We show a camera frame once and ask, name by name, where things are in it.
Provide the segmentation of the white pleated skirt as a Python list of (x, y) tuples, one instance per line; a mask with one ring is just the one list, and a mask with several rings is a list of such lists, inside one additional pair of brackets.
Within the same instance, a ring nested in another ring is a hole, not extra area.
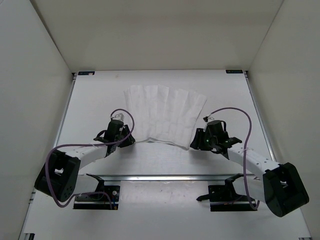
[(161, 142), (189, 149), (207, 97), (163, 85), (132, 85), (124, 91), (137, 142)]

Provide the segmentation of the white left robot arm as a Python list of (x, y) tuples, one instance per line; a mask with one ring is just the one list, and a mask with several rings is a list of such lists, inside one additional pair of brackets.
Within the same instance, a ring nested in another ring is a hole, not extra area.
[(132, 127), (112, 116), (106, 129), (89, 143), (61, 144), (52, 148), (36, 177), (37, 191), (65, 208), (73, 198), (113, 204), (102, 175), (201, 175), (209, 156), (205, 151), (184, 149), (161, 142), (135, 142)]

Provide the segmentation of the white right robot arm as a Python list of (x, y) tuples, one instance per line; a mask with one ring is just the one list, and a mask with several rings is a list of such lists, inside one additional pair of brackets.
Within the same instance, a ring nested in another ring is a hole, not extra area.
[(264, 202), (273, 214), (283, 217), (310, 201), (293, 164), (264, 158), (248, 149), (245, 142), (229, 137), (225, 121), (213, 120), (205, 128), (198, 128), (191, 148), (222, 155), (243, 167), (243, 172), (227, 178), (219, 191), (198, 197), (199, 202), (212, 200), (228, 204), (247, 197), (250, 203)]

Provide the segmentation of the left corner label sticker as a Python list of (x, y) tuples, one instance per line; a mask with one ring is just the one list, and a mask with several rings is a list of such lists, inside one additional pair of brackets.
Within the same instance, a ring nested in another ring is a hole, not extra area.
[(93, 76), (95, 71), (79, 71), (77, 73), (78, 76)]

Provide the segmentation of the corner label sticker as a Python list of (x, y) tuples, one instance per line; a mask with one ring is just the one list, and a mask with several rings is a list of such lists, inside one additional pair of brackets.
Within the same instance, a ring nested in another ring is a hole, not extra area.
[(77, 73), (78, 76), (93, 76), (95, 71), (79, 71)]
[(226, 69), (225, 72), (227, 74), (243, 74), (243, 71), (239, 69)]

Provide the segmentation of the right corner label sticker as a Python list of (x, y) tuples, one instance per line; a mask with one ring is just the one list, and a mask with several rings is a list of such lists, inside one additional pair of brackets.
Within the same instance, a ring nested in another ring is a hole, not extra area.
[(243, 74), (243, 71), (239, 69), (226, 69), (225, 72), (227, 74)]

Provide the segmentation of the aluminium rail bar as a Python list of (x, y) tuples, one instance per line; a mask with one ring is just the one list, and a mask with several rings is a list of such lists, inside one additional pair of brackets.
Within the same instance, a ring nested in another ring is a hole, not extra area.
[(171, 175), (97, 175), (97, 177), (108, 182), (120, 181), (224, 181), (227, 178), (234, 176), (234, 174), (171, 174)]

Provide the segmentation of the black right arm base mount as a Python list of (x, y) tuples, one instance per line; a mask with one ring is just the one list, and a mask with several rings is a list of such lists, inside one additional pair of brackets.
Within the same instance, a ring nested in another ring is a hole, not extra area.
[(246, 193), (237, 194), (234, 188), (236, 180), (242, 180), (243, 174), (238, 173), (224, 180), (224, 185), (209, 185), (208, 194), (199, 196), (198, 202), (209, 200), (211, 212), (249, 212), (254, 211), (257, 201), (248, 201)]

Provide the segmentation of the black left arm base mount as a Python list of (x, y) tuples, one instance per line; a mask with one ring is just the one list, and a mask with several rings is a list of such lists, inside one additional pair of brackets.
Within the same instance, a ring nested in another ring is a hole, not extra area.
[(75, 210), (110, 210), (119, 209), (121, 184), (93, 174), (79, 175), (74, 193)]

